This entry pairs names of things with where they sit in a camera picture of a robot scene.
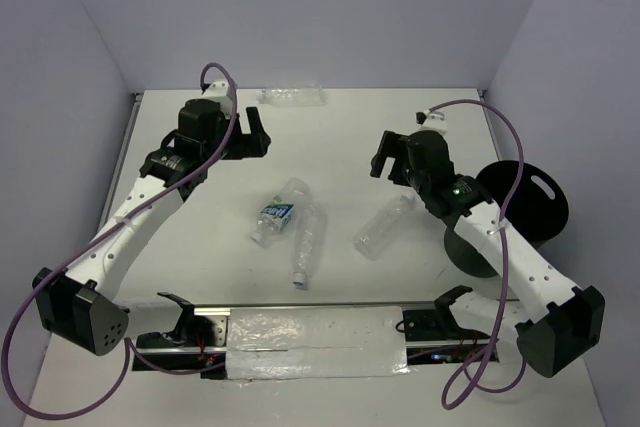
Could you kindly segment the labelled clear plastic bottle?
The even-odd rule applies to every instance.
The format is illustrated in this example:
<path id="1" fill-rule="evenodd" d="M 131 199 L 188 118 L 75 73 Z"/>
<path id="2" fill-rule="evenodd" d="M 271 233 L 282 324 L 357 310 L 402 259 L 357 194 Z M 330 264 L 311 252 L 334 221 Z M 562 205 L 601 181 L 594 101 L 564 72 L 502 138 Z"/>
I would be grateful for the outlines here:
<path id="1" fill-rule="evenodd" d="M 309 185 L 301 179 L 291 178 L 260 210 L 251 239 L 267 247 L 287 232 L 288 226 L 311 203 Z"/>

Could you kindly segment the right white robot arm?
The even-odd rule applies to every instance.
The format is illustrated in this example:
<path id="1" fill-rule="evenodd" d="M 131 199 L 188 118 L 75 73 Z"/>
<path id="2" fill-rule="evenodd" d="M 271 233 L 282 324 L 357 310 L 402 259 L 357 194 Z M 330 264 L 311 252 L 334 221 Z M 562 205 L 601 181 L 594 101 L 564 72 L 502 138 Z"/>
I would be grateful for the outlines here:
<path id="1" fill-rule="evenodd" d="M 596 346 L 605 299 L 556 270 L 506 219 L 499 204 L 473 177 L 455 172 L 448 145 L 435 131 L 383 133 L 371 160 L 378 178 L 387 159 L 389 178 L 414 189 L 427 210 L 482 258 L 517 296 L 512 306 L 455 287 L 435 301 L 434 323 L 444 337 L 465 330 L 491 334 L 517 347 L 526 364 L 551 378 Z"/>

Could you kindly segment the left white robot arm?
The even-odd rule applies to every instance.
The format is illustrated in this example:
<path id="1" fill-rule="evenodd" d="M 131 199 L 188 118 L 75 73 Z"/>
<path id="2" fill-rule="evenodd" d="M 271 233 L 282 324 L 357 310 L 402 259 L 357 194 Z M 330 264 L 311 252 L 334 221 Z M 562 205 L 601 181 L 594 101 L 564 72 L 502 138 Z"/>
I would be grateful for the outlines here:
<path id="1" fill-rule="evenodd" d="M 43 327 L 78 347 L 103 356 L 126 335 L 133 317 L 114 298 L 139 254 L 160 226 L 208 176 L 219 160 L 261 158 L 271 143 L 259 110 L 246 110 L 249 130 L 219 101 L 192 99 L 178 125 L 150 152 L 120 208 L 94 238 L 92 247 L 64 272 L 41 269 L 33 279 Z"/>

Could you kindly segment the clear bottle blue cap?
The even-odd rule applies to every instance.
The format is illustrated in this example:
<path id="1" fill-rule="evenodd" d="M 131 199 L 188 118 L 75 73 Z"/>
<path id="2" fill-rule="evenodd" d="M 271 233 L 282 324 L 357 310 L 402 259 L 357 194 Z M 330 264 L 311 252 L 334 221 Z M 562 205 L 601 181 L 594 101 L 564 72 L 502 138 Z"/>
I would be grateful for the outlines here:
<path id="1" fill-rule="evenodd" d="M 307 206 L 298 221 L 292 253 L 292 282 L 296 289 L 306 290 L 320 265 L 327 225 L 326 209 L 316 202 Z"/>

